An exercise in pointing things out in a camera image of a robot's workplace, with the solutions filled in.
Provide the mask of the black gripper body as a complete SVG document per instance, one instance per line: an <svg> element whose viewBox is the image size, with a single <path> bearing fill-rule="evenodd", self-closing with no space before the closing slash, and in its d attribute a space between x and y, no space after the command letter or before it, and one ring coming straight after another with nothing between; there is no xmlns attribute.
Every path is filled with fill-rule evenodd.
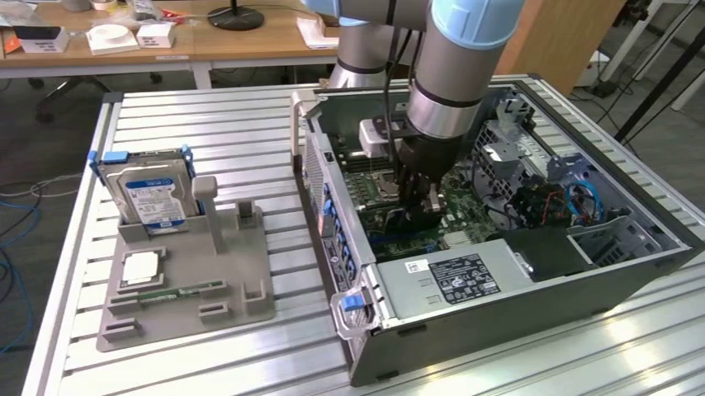
<svg viewBox="0 0 705 396"><path fill-rule="evenodd" d="M458 156L458 138L434 139L422 134L405 137L399 146L403 178L421 175L441 182L453 168Z"/></svg>

